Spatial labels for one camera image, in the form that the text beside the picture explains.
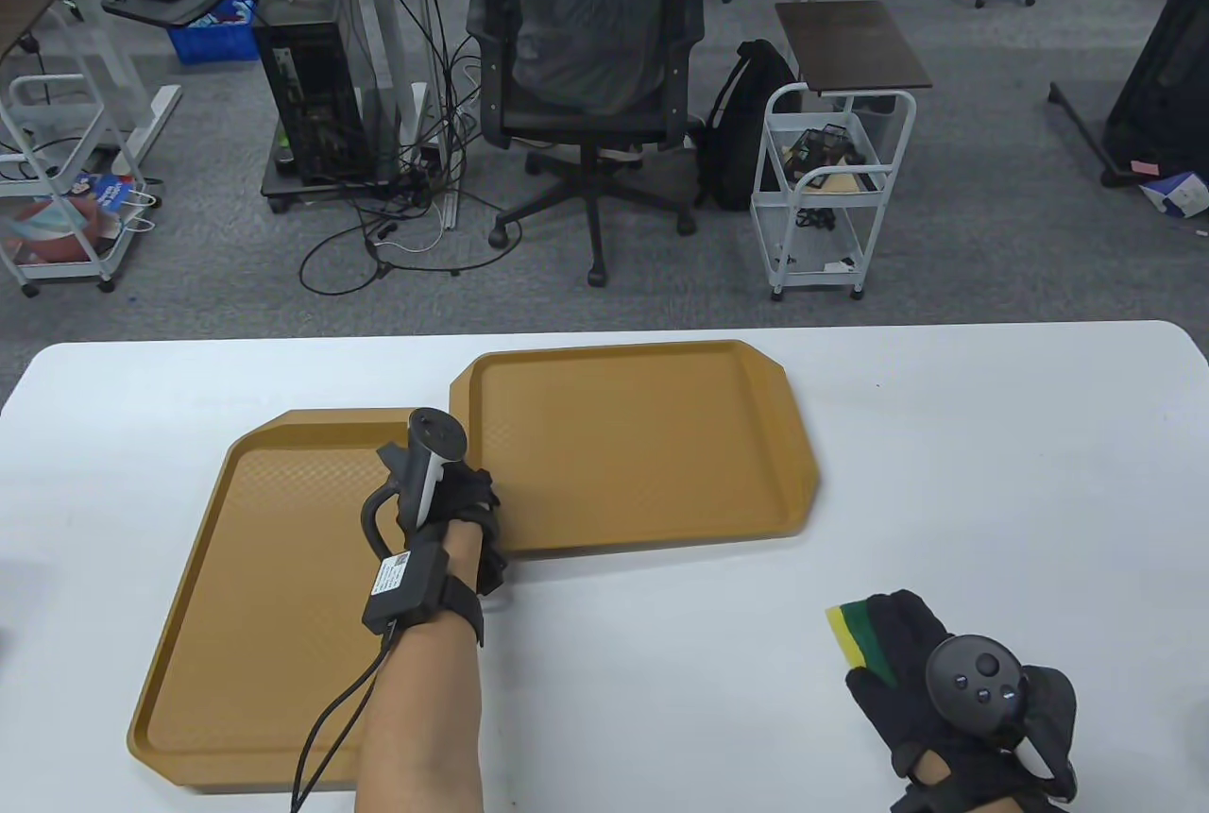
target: black glove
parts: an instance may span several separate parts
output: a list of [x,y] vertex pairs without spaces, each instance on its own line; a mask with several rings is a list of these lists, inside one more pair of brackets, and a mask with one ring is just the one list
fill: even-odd
[[[464,460],[446,463],[436,489],[433,490],[428,519],[416,534],[406,532],[407,544],[412,540],[445,541],[450,520],[467,520],[482,529],[482,553],[479,555],[479,595],[488,595],[504,583],[508,560],[499,550],[499,518],[496,508],[499,498],[491,488],[491,473],[472,469]],[[403,520],[399,520],[403,529]]]
[[848,688],[890,748],[895,772],[913,777],[920,757],[931,750],[953,773],[933,789],[937,796],[944,796],[945,808],[974,809],[1002,797],[1020,798],[1029,808],[1039,801],[1048,807],[1037,778],[1013,754],[964,734],[932,705],[925,667],[932,650],[950,634],[924,600],[901,589],[893,595],[872,595],[864,606],[897,685],[891,686],[868,668],[854,668],[848,673]]

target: box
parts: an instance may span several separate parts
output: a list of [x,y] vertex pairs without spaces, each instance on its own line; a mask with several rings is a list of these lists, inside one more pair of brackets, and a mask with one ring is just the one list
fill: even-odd
[[1144,183],[1141,191],[1158,212],[1170,218],[1192,218],[1209,208],[1209,188],[1191,171],[1161,181]]
[[250,0],[224,0],[189,27],[168,30],[177,58],[185,65],[214,62],[255,62]]

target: bag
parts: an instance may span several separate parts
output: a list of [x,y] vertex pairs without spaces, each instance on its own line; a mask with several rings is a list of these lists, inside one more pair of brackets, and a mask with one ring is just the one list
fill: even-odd
[[[756,181],[764,109],[777,88],[794,82],[793,71],[771,41],[757,39],[739,45],[739,63],[730,70],[722,92],[718,92],[705,129],[694,137],[696,183],[700,188],[694,204],[701,204],[705,197],[712,196],[713,202],[727,212],[747,212],[752,183]],[[802,110],[799,92],[782,97],[776,105],[776,114],[794,114],[798,110]],[[764,178],[765,190],[775,190],[771,167],[765,167]]]

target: controller button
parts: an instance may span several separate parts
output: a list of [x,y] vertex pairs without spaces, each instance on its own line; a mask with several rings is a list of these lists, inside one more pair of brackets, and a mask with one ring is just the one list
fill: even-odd
[[989,652],[984,652],[976,659],[974,668],[977,668],[978,674],[984,678],[994,678],[999,674],[999,659]]

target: white desk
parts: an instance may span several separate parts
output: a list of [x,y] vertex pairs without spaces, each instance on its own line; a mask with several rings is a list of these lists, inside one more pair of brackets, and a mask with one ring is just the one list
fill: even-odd
[[[134,68],[129,53],[118,45],[120,36],[115,31],[111,16],[100,10],[100,0],[73,0],[85,19],[85,30],[91,35],[94,50],[105,63],[105,70],[122,93],[122,99],[134,129],[126,137],[126,148],[134,152],[134,160],[143,156],[155,145],[156,137],[163,129],[177,102],[180,102],[180,85],[161,85],[155,94],[147,92],[139,71]],[[114,160],[114,174],[129,174],[129,165],[118,154]]]
[[488,813],[884,813],[899,786],[823,610],[896,587],[1071,676],[1076,811],[1209,809],[1209,368],[1159,322],[51,347],[0,411],[0,809],[283,809],[125,746],[241,434],[445,406],[484,351],[678,338],[786,365],[823,489],[799,536],[514,566],[482,657]]

